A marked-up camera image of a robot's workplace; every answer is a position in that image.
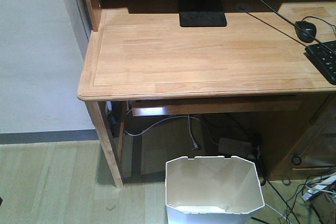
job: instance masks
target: cable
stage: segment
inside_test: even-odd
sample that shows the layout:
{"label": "cable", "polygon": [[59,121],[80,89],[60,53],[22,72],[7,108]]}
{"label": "cable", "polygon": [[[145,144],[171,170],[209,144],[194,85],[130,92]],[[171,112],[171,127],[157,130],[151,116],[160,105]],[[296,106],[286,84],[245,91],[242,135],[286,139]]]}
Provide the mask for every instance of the cable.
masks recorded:
{"label": "cable", "polygon": [[277,209],[275,209],[274,207],[270,206],[269,204],[265,203],[265,206],[267,206],[268,208],[272,209],[274,212],[276,212],[279,216],[281,216],[285,221],[289,222],[289,224],[292,224],[287,217],[283,216]]}
{"label": "cable", "polygon": [[[162,122],[164,122],[164,121],[171,120],[171,119],[178,119],[178,118],[187,118],[187,117],[188,117],[188,115],[176,115],[176,116],[171,116],[171,117],[169,117],[169,118],[164,118],[164,119],[162,119],[162,120],[159,120],[158,122],[152,124],[151,126],[149,126],[148,128],[146,128],[145,130],[143,130],[142,132],[140,132],[140,133],[138,133],[138,134],[130,133],[130,132],[128,132],[126,129],[125,129],[125,133],[126,133],[127,135],[130,135],[130,136],[140,136],[140,135],[144,134],[145,132],[147,132],[148,130],[150,130],[152,127],[154,127],[154,126],[156,126],[156,125],[158,125],[158,124],[160,124],[160,123],[162,123]],[[196,118],[196,117],[194,117],[194,116],[192,116],[192,115],[190,116],[190,118],[191,118],[191,119],[194,119],[194,120],[197,120],[197,121],[199,121],[199,122],[201,122],[201,123],[203,124],[203,126],[206,128],[206,131],[207,131],[207,134],[208,134],[208,137],[209,137],[211,143],[213,143],[214,145],[217,145],[217,146],[218,146],[218,143],[214,142],[214,140],[212,139],[211,134],[210,134],[210,130],[209,130],[208,126],[206,125],[206,123],[203,122],[201,119]]]}
{"label": "cable", "polygon": [[334,194],[334,195],[336,195],[336,192],[334,192],[334,191],[323,190],[323,189],[316,189],[316,188],[310,187],[310,186],[308,186],[308,185],[306,185],[306,188],[307,188],[307,189],[311,189],[311,190],[313,190],[313,191],[322,191],[322,192],[324,192],[324,193],[328,193],[328,194]]}
{"label": "cable", "polygon": [[288,203],[285,201],[285,199],[283,198],[283,196],[279,193],[279,191],[274,187],[274,185],[268,180],[266,179],[266,181],[268,182],[268,184],[272,187],[272,189],[277,193],[277,195],[279,195],[279,197],[281,198],[281,200],[286,204],[286,206],[288,207],[288,209],[290,210],[290,212],[293,214],[293,216],[295,217],[296,221],[298,224],[301,224],[298,217],[296,216],[296,214],[294,213],[293,209],[288,205]]}
{"label": "cable", "polygon": [[[305,189],[306,184],[308,183],[308,181],[310,181],[310,182],[320,182],[320,181],[322,181],[323,179],[328,178],[328,177],[334,175],[335,173],[332,173],[332,174],[324,175],[324,176],[323,176],[323,174],[325,174],[325,173],[327,173],[327,172],[329,172],[329,171],[331,171],[331,170],[333,170],[333,169],[335,169],[335,168],[334,168],[334,167],[333,167],[333,168],[329,168],[329,169],[327,169],[325,172],[323,172],[319,177],[314,178],[314,179],[311,179],[311,180],[309,180],[309,178],[311,178],[311,177],[316,177],[316,176],[318,176],[318,175],[310,175],[310,176],[308,176],[308,177],[306,178],[306,180],[304,181],[303,184],[298,185],[298,186],[297,186],[297,189],[295,190],[295,193],[293,194],[293,196],[290,197],[290,198],[286,201],[287,203],[289,203],[289,201],[291,201],[291,200],[295,197],[295,199],[294,199],[294,201],[293,201],[293,204],[292,204],[292,206],[291,206],[291,209],[292,209],[292,210],[294,209],[295,204],[296,204],[296,200],[297,200],[299,194],[301,193],[301,194],[303,195],[303,190]],[[288,217],[288,216],[290,215],[290,213],[291,213],[291,212],[289,211],[289,209],[290,209],[290,208],[288,208],[288,207],[286,208],[286,217]]]}
{"label": "cable", "polygon": [[329,175],[324,175],[323,176],[323,174],[321,175],[321,176],[319,176],[319,177],[317,177],[317,178],[313,178],[313,179],[311,179],[311,180],[309,180],[309,178],[308,178],[308,180],[306,181],[306,184],[316,184],[315,182],[320,182],[321,180],[323,180],[323,179],[325,179],[325,178],[329,178],[329,177],[331,177],[331,176],[334,176],[334,175],[336,175],[336,172],[335,173],[331,173],[331,174],[329,174]]}
{"label": "cable", "polygon": [[228,113],[224,113],[224,115],[226,115],[226,116],[228,116],[228,117],[230,117],[236,124],[237,124],[237,126],[218,126],[218,125],[215,125],[214,123],[212,123],[212,122],[210,122],[206,117],[205,117],[205,115],[204,114],[202,114],[202,118],[203,118],[203,120],[206,122],[206,123],[208,123],[208,124],[210,124],[212,127],[214,127],[214,128],[224,128],[224,127],[227,127],[227,128],[237,128],[237,129],[240,129],[240,130],[242,130],[245,134],[246,134],[246,136],[247,136],[247,139],[249,139],[250,138],[250,136],[249,136],[249,134],[248,134],[248,132],[247,132],[247,130],[232,116],[232,115],[230,115],[230,114],[228,114]]}
{"label": "cable", "polygon": [[200,150],[201,149],[201,146],[196,142],[196,139],[193,135],[193,132],[192,132],[192,127],[191,127],[191,120],[190,120],[190,115],[188,115],[188,129],[189,129],[189,135],[193,141],[193,151],[194,150]]}
{"label": "cable", "polygon": [[264,220],[260,220],[260,219],[258,219],[258,218],[256,218],[256,217],[251,217],[251,219],[252,219],[252,220],[259,221],[259,222],[264,223],[264,224],[270,224],[269,222],[266,222],[266,221],[264,221]]}
{"label": "cable", "polygon": [[266,184],[267,181],[267,170],[266,167],[264,165],[264,161],[261,157],[261,155],[259,156],[259,158],[256,160],[256,165],[257,165],[257,169],[258,171],[261,173],[263,180],[260,182],[260,186],[264,186]]}
{"label": "cable", "polygon": [[286,21],[287,23],[291,24],[293,27],[296,27],[297,29],[299,29],[301,32],[303,32],[304,34],[308,35],[308,37],[312,38],[313,40],[315,40],[317,43],[319,43],[324,49],[330,51],[332,54],[334,54],[336,56],[336,52],[334,52],[333,50],[331,50],[328,46],[326,46],[323,42],[321,42],[320,40],[316,39],[314,36],[311,36],[309,33],[307,33],[305,30],[303,30],[302,28],[300,28],[299,26],[297,26],[296,24],[294,24],[292,21],[290,21],[289,19],[287,19],[286,17],[282,16],[280,13],[278,13],[276,10],[274,10],[270,5],[268,5],[265,1],[263,0],[259,0],[260,2],[262,2],[265,6],[267,6],[267,8],[269,8],[272,12],[274,12],[276,15],[278,15],[280,18],[282,18],[284,21]]}
{"label": "cable", "polygon": [[319,185],[319,186],[332,186],[335,183],[335,181],[331,183],[308,183],[308,185]]}
{"label": "cable", "polygon": [[328,25],[331,27],[332,32],[334,33],[334,35],[335,35],[335,37],[336,37],[336,25],[333,25],[333,24],[331,24],[331,23],[325,21],[325,20],[322,19],[322,18],[318,18],[318,17],[314,17],[314,16],[306,16],[306,17],[304,17],[304,18],[302,19],[302,21],[304,21],[304,20],[307,19],[307,18],[315,18],[315,19],[318,19],[318,20],[320,20],[320,21],[325,22],[326,24],[328,24]]}
{"label": "cable", "polygon": [[266,21],[262,20],[261,18],[258,18],[257,16],[254,16],[254,15],[252,15],[251,13],[248,13],[248,12],[245,12],[245,13],[248,14],[248,15],[250,15],[251,17],[253,17],[253,18],[259,20],[260,22],[263,22],[265,25],[268,25],[269,27],[275,29],[275,30],[278,31],[279,33],[282,33],[283,35],[286,35],[287,37],[291,38],[291,39],[294,40],[295,42],[301,44],[302,46],[306,47],[306,45],[305,45],[304,43],[302,43],[301,41],[299,41],[299,40],[293,38],[292,36],[290,36],[290,35],[288,35],[288,34],[286,34],[285,32],[281,31],[280,29],[276,28],[275,26],[270,25],[269,23],[267,23]]}

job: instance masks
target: black mouse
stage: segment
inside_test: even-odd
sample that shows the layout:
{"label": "black mouse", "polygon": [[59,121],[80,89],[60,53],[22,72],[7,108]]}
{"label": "black mouse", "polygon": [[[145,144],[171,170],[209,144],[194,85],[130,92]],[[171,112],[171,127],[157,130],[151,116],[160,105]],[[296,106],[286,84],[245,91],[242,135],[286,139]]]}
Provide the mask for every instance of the black mouse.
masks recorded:
{"label": "black mouse", "polygon": [[[307,21],[296,21],[295,24],[300,27],[302,30],[306,31],[310,36],[316,36],[316,26],[313,23],[309,23]],[[298,38],[306,43],[311,43],[314,41],[313,38],[305,34],[303,31],[295,27],[295,32]]]}

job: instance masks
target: power strip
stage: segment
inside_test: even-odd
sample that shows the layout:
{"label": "power strip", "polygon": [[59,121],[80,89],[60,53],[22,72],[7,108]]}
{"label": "power strip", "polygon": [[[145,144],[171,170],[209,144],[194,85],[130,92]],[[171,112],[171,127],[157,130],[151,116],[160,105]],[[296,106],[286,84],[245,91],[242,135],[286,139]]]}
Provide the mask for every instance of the power strip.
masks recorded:
{"label": "power strip", "polygon": [[312,189],[309,189],[302,197],[302,199],[306,202],[310,200],[313,196],[315,196],[317,193],[320,192],[320,190],[324,190],[326,187],[331,185],[336,181],[336,174],[333,176],[330,176],[329,178],[325,179],[324,181],[321,182],[321,184],[325,185],[316,185]]}

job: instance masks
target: keyboard drawer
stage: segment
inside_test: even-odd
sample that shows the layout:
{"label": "keyboard drawer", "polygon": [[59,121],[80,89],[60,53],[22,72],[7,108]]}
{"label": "keyboard drawer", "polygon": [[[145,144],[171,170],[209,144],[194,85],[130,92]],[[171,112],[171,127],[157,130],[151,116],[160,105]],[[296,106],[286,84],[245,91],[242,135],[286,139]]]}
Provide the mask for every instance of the keyboard drawer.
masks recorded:
{"label": "keyboard drawer", "polygon": [[302,99],[299,95],[141,100],[132,102],[132,113],[134,116],[147,116],[252,111],[283,111],[296,110],[300,107],[301,102]]}

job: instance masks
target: black cable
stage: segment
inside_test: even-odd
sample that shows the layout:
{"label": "black cable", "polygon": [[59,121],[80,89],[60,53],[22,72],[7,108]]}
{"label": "black cable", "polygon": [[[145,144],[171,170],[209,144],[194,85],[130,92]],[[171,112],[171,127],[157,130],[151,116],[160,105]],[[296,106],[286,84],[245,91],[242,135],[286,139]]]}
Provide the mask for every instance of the black cable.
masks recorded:
{"label": "black cable", "polygon": [[336,37],[336,25],[333,25],[333,24],[331,24],[331,23],[325,21],[325,20],[322,19],[322,18],[318,18],[318,17],[314,17],[314,16],[306,16],[306,17],[304,17],[304,18],[302,19],[302,21],[304,21],[304,20],[307,19],[307,18],[315,18],[315,19],[318,19],[318,20],[320,20],[320,21],[325,22],[326,24],[328,24],[328,25],[331,27],[332,32],[334,33],[334,35],[335,35],[335,37]]}
{"label": "black cable", "polygon": [[283,196],[279,193],[279,191],[274,187],[274,185],[268,180],[268,178],[266,179],[266,181],[268,182],[268,184],[272,187],[272,189],[277,193],[277,195],[280,197],[280,199],[286,204],[286,206],[288,207],[288,209],[290,210],[290,212],[293,214],[294,218],[296,219],[298,224],[301,224],[301,222],[299,221],[298,217],[296,216],[296,214],[294,213],[293,209],[288,205],[288,203],[285,201],[285,199],[283,198]]}
{"label": "black cable", "polygon": [[265,6],[267,6],[267,8],[269,8],[272,12],[274,12],[276,15],[278,15],[280,18],[282,18],[284,21],[286,21],[287,23],[291,24],[293,27],[296,27],[297,29],[299,29],[301,32],[303,32],[304,34],[306,34],[308,37],[312,38],[313,40],[315,40],[317,43],[319,43],[324,49],[330,51],[332,54],[334,54],[336,56],[336,52],[334,52],[333,50],[331,50],[328,46],[326,46],[323,42],[321,42],[320,40],[316,39],[314,36],[311,36],[309,33],[307,33],[305,30],[303,30],[301,27],[297,26],[296,24],[294,24],[292,21],[290,21],[289,19],[287,19],[286,17],[282,16],[280,13],[278,13],[276,10],[274,10],[270,5],[268,5],[265,1],[263,0],[259,0],[260,2],[262,2]]}
{"label": "black cable", "polygon": [[269,222],[266,222],[266,221],[264,221],[264,220],[260,220],[260,219],[258,219],[258,218],[256,218],[256,217],[251,217],[251,219],[252,219],[252,220],[259,221],[259,222],[264,223],[264,224],[270,224]]}
{"label": "black cable", "polygon": [[244,131],[244,133],[246,134],[247,138],[249,139],[249,135],[248,132],[246,131],[246,129],[242,126],[241,123],[238,122],[237,119],[235,119],[232,115],[230,115],[229,113],[226,113],[226,115],[231,118],[233,121],[235,121],[235,123],[241,128],[242,131]]}
{"label": "black cable", "polygon": [[232,115],[230,115],[230,114],[228,114],[228,113],[224,113],[226,116],[228,116],[228,117],[230,117],[236,124],[237,124],[237,126],[219,126],[219,125],[215,125],[214,123],[212,123],[212,122],[210,122],[206,117],[205,117],[205,115],[204,114],[202,114],[202,119],[206,122],[206,123],[208,123],[209,125],[211,125],[212,127],[214,127],[214,128],[218,128],[218,129],[220,129],[220,128],[225,128],[225,127],[227,127],[227,128],[237,128],[237,129],[240,129],[240,130],[242,130],[245,134],[246,134],[246,136],[247,136],[247,139],[249,139],[250,138],[250,136],[249,136],[249,134],[248,134],[248,132],[247,132],[247,130],[232,116]]}
{"label": "black cable", "polygon": [[[292,206],[291,206],[291,209],[292,209],[292,210],[294,209],[295,204],[296,204],[296,200],[297,200],[299,194],[301,193],[301,194],[303,195],[303,190],[304,190],[304,188],[306,187],[306,184],[307,184],[307,182],[308,182],[308,180],[309,180],[310,178],[320,176],[320,181],[322,181],[322,180],[323,180],[323,179],[322,179],[322,176],[325,175],[326,173],[328,173],[329,171],[333,170],[333,169],[334,169],[334,168],[329,168],[329,169],[327,169],[326,171],[324,171],[324,172],[323,172],[322,174],[320,174],[320,175],[310,175],[310,176],[308,176],[308,177],[306,178],[306,180],[304,181],[303,184],[298,185],[298,186],[297,186],[297,189],[295,190],[295,193],[292,195],[292,197],[290,197],[290,198],[287,200],[287,203],[288,203],[289,201],[291,201],[291,200],[295,197],[294,202],[293,202],[293,204],[292,204]],[[288,218],[288,216],[290,215],[290,213],[291,213],[291,212],[289,211],[289,208],[286,207],[286,218]]]}
{"label": "black cable", "polygon": [[282,33],[283,35],[286,35],[287,37],[291,38],[291,39],[294,40],[295,42],[301,44],[302,46],[306,47],[306,45],[305,45],[304,43],[302,43],[301,41],[299,41],[299,40],[293,38],[292,36],[290,36],[290,35],[288,35],[288,34],[286,34],[285,32],[281,31],[280,29],[276,28],[275,26],[270,25],[269,23],[267,23],[266,21],[262,20],[261,18],[258,18],[257,16],[254,16],[254,15],[252,15],[251,13],[248,13],[248,12],[245,12],[245,13],[248,14],[248,15],[250,15],[251,17],[253,17],[253,18],[259,20],[260,22],[263,22],[265,25],[268,25],[269,27],[275,29],[275,30],[278,31],[279,33]]}
{"label": "black cable", "polygon": [[264,186],[267,181],[267,170],[261,155],[259,156],[259,159],[256,160],[256,165],[263,177],[263,180],[260,182],[260,186]]}

